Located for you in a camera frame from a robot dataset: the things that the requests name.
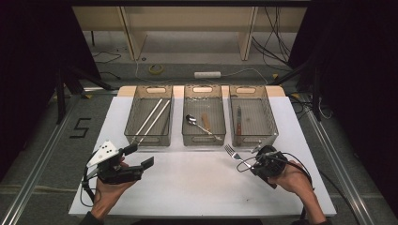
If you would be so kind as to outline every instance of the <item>finger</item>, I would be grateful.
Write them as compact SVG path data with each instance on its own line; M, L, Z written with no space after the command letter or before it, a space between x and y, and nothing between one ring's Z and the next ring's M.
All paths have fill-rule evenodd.
M126 162L120 162L120 166L122 166L122 167L129 167L129 164L127 164Z

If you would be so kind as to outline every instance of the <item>spoon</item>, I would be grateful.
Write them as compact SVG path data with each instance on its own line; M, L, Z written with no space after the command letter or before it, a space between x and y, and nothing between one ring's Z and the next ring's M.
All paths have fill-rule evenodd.
M203 128L202 126L198 125L198 124L196 123L196 118L195 118L193 115L187 114L187 116L185 116L185 119L187 119L187 122L188 122L190 125L197 126L197 127L199 127L200 129L202 129L204 132L206 132L208 135L213 135L214 138L216 138L216 139L219 140L219 141L222 141L222 138L220 138L220 137L214 135L214 134L211 133L210 131L208 131L208 130L206 130L205 128Z

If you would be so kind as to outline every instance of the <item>plastic container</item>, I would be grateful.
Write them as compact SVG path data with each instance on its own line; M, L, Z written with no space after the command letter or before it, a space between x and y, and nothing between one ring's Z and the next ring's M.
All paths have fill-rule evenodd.
M169 146L173 86L137 86L125 136L141 146Z
M229 109L233 146L275 142L279 133L265 86L229 86Z
M223 145L226 128L220 85L185 85L183 112L184 145ZM213 135L190 124L186 119L188 114L196 118L198 126L207 129Z

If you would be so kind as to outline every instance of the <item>human hand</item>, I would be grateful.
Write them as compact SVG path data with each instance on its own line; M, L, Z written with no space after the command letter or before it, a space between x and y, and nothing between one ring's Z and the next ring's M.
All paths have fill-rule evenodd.
M120 165L122 167L129 167L129 165L123 162L124 158L121 158ZM120 196L129 187L135 184L137 181L132 181L128 183L122 183L119 185L108 185L102 183L100 179L97 178L96 195L94 198L94 205L91 209L91 214L98 220L104 220L105 216L111 211L115 206Z
M302 168L302 165L294 160L290 160L289 162ZM283 189L297 194L299 197L314 192L306 174L289 164L286 164L285 169L279 176L270 177L268 181L271 184L277 184Z
M302 165L290 160L289 162L302 168ZM319 205L318 199L313 190L313 186L304 174L298 168L286 164L284 171L279 176L270 177L268 181L271 184L280 185L283 189L297 194L308 213L310 224L318 224L326 221L325 215Z

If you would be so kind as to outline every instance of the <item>white tabletop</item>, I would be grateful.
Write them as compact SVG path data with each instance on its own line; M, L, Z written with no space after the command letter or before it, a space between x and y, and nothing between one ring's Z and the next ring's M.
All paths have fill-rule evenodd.
M288 97L270 97L269 102L279 130L273 146L293 154L307 167L324 214L334 216L336 211ZM124 130L131 103L132 97L114 97L94 150L106 140L117 148L129 145ZM224 144L231 144L227 98L223 99L223 106L227 130ZM301 213L302 203L295 194L281 187L273 189L251 172L238 172L238 162L229 157L223 146L184 146L182 107L183 98L175 98L170 146L140 146L138 152L126 157L125 161L131 166L150 157L155 157L155 164L144 172L142 180L123 194L110 215L134 218L265 218ZM249 151L251 148L235 149L243 158L253 157ZM95 178L90 181L90 186L95 187ZM80 202L80 188L69 210L74 216L83 216L90 210ZM91 204L85 193L83 201Z

